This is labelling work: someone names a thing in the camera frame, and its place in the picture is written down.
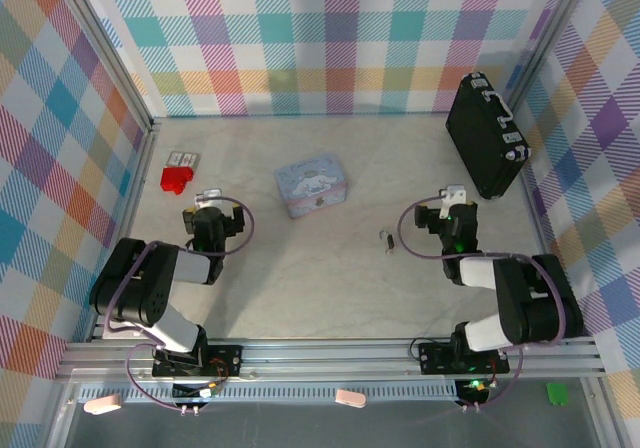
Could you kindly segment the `pastel cartoon bunny tin box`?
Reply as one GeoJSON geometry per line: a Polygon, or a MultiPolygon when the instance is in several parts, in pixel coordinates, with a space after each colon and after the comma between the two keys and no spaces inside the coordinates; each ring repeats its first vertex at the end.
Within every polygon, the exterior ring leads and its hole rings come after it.
{"type": "Polygon", "coordinates": [[[347,178],[339,158],[332,153],[278,168],[274,178],[292,219],[343,203],[347,198],[347,178]]]}

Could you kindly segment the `red plastic block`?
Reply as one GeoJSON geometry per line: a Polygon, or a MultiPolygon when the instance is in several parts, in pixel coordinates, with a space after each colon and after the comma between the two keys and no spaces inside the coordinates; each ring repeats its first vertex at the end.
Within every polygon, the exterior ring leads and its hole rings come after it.
{"type": "Polygon", "coordinates": [[[180,195],[193,177],[194,170],[189,166],[165,166],[161,174],[160,187],[164,192],[180,195]]]}

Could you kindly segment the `black briefcase with silver latches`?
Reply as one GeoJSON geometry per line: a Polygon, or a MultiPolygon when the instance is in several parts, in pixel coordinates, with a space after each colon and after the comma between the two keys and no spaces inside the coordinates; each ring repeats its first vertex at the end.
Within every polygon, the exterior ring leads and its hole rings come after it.
{"type": "Polygon", "coordinates": [[[462,78],[446,129],[486,200],[502,197],[533,154],[513,112],[480,71],[462,78]]]}

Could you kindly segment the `small circuit board with LED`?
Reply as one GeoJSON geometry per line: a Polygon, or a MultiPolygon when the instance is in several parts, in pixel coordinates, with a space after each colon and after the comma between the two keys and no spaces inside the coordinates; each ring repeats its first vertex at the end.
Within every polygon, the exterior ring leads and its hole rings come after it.
{"type": "Polygon", "coordinates": [[[174,399],[203,398],[209,399],[222,388],[221,382],[208,382],[201,385],[173,384],[171,396],[174,399]]]}
{"type": "Polygon", "coordinates": [[[496,384],[487,379],[455,381],[456,395],[462,404],[486,403],[495,387],[496,384]]]}

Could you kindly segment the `aluminium side rail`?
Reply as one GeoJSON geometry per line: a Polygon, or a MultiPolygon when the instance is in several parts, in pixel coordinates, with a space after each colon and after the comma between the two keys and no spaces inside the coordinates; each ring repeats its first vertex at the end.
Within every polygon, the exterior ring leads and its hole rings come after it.
{"type": "Polygon", "coordinates": [[[526,172],[522,170],[518,175],[520,185],[525,198],[525,206],[536,237],[536,243],[542,253],[551,253],[552,249],[545,235],[543,224],[536,208],[532,191],[527,184],[526,172]]]}
{"type": "Polygon", "coordinates": [[[116,224],[116,230],[112,237],[110,246],[107,248],[106,254],[99,259],[99,268],[103,268],[112,254],[117,242],[125,236],[131,234],[132,226],[135,221],[136,212],[142,197],[142,192],[146,182],[149,165],[153,157],[154,149],[157,144],[159,135],[159,124],[152,126],[142,138],[139,154],[136,158],[135,170],[130,179],[129,186],[125,193],[125,203],[120,210],[116,224]]]}

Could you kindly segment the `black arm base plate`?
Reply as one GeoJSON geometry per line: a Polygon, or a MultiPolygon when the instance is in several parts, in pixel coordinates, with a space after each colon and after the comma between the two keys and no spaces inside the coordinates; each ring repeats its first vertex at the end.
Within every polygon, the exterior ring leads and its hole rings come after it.
{"type": "Polygon", "coordinates": [[[507,374],[510,365],[497,350],[474,352],[456,351],[448,344],[421,343],[418,345],[422,375],[493,375],[507,374]]]}
{"type": "Polygon", "coordinates": [[[238,377],[241,368],[240,345],[208,345],[189,353],[156,350],[153,377],[238,377]]]}

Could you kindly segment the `long aluminium base rail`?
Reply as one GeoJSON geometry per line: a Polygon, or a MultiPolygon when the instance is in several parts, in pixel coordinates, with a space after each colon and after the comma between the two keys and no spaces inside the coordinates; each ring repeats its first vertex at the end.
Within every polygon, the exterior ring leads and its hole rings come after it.
{"type": "MultiPolygon", "coordinates": [[[[243,347],[241,381],[417,380],[421,377],[408,339],[230,339],[243,347]]],[[[134,339],[96,339],[71,343],[56,379],[120,381],[134,339]]],[[[555,347],[524,350],[523,378],[593,378],[605,375],[591,338],[568,340],[555,347]]]]}

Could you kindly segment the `aluminium frame post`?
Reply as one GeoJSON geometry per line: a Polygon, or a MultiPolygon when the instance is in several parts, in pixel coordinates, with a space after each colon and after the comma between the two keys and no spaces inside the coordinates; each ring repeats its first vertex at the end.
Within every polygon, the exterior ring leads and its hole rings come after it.
{"type": "Polygon", "coordinates": [[[104,26],[96,14],[90,0],[65,0],[80,27],[94,48],[98,58],[103,62],[115,86],[120,91],[127,107],[136,121],[147,132],[153,131],[154,119],[133,79],[126,70],[116,48],[109,38],[104,26]]]}
{"type": "Polygon", "coordinates": [[[513,113],[524,103],[546,58],[555,48],[580,0],[534,0],[525,25],[524,45],[506,81],[504,94],[513,113]]]}

